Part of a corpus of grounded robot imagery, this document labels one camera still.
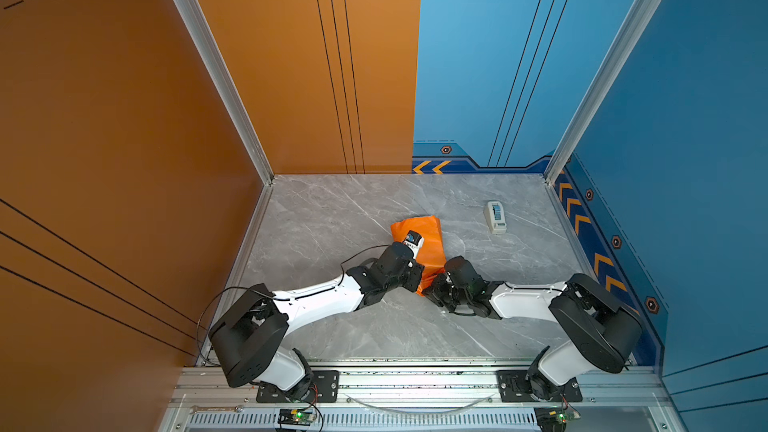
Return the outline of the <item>right green circuit board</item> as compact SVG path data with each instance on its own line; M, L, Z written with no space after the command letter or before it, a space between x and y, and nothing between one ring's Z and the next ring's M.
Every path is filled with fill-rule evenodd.
M565 432L567 415L562 408L535 408L536 422L542 432Z

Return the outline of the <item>left green circuit board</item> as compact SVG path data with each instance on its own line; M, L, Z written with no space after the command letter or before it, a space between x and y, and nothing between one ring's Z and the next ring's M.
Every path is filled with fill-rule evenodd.
M279 430L307 431L314 426L320 426L319 415L310 409L280 409L276 426Z

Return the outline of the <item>white tape dispenser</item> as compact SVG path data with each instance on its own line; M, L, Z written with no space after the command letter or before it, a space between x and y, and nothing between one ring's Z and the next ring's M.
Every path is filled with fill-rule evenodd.
M504 234L507 231L505 211L500 201L488 201L484 208L484 214L492 234Z

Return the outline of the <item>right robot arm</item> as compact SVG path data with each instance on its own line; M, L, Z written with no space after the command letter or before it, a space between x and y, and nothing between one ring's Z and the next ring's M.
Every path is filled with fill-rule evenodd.
M584 274L550 285L520 286L445 272L423 295L456 315L559 325L567 341L544 347L525 375L526 392L539 401L559 399L566 384L584 373L620 373L643 334L638 314Z

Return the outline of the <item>yellow orange wrapping paper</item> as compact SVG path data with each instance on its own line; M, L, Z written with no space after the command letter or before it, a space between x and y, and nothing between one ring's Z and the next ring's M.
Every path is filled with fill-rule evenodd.
M390 229L393 240L396 242L403 242L409 232L416 232L422 237L423 244L416 260L424 266L417 289L417 293L423 295L424 290L432 285L439 273L444 271L444 264L447 261L441 222L434 215L413 217L392 224Z

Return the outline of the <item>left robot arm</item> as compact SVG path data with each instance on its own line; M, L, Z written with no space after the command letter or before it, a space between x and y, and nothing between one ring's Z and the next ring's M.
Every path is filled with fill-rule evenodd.
M284 340L331 316L359 311L390 291L415 292L424 267L408 259L367 259L337 279L290 291L247 288L211 327L209 341L231 388L266 384L290 401L306 401L315 375L306 357Z

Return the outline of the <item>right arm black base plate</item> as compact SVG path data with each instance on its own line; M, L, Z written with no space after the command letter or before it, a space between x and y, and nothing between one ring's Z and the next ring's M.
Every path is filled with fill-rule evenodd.
M495 373L495 377L504 403L583 401L580 385L575 378L565 385L557 386L539 373L530 375L523 370L500 370Z

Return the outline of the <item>aluminium front rail frame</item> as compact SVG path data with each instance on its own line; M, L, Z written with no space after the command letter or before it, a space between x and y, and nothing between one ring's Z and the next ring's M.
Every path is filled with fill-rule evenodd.
M618 375L587 372L576 378L583 401L501 401L495 373L523 370L522 361L501 359L370 359L315 362L338 370L335 403L258 403L259 386L228 387L218 368L183 370L160 422L162 431L286 431L276 426L280 409L314 409L321 425L307 431L541 431L535 408L562 408L566 431L683 431L685 425L650 367L629 366ZM458 407L493 401L452 416L397 416L346 402L349 395L387 407Z

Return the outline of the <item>aluminium corner post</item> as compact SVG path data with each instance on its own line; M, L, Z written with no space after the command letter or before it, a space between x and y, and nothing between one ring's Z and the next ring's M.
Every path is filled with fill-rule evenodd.
M173 2L254 168L261 181L271 186L274 172L199 0Z
M661 2L633 1L543 174L548 186L552 186L564 170Z

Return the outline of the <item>clear tube on rail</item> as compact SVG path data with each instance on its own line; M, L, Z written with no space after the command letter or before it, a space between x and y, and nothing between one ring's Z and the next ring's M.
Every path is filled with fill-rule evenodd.
M375 412L381 412L381 413L397 415L397 416L410 416L410 415L419 415L419 414L452 416L452 415L465 413L477 406L488 404L493 401L492 396L487 396L487 397L476 399L472 402L469 402L465 405L458 406L458 407L447 407L445 405L435 405L435 404L429 407L427 407L425 404L416 404L414 406L387 407L380 404L365 402L361 399L358 399L349 395L346 395L345 399L346 399L346 402L350 404L362 406L363 408L366 408Z

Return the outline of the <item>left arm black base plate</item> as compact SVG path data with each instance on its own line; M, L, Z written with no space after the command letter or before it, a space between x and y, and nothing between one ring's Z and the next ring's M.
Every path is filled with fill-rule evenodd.
M335 403L339 392L338 370L317 370L283 391L273 384L261 382L257 389L258 403Z

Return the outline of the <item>left aluminium corner post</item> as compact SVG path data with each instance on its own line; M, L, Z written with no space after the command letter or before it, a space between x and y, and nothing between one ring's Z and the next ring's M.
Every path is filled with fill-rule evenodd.
M274 172L199 0L173 2L254 168L261 181L271 186Z

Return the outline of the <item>right aluminium corner post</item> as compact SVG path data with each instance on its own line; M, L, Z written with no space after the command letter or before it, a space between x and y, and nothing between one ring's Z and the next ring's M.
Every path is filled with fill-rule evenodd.
M633 1L543 174L548 186L552 186L564 170L661 2Z

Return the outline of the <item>green circuit board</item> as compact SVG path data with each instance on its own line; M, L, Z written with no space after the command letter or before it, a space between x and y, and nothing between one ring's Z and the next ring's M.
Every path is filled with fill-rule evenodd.
M535 408L536 422L542 432L565 432L567 415L562 408Z
M314 426L320 426L319 415L310 409L280 409L276 426L279 430L307 431Z

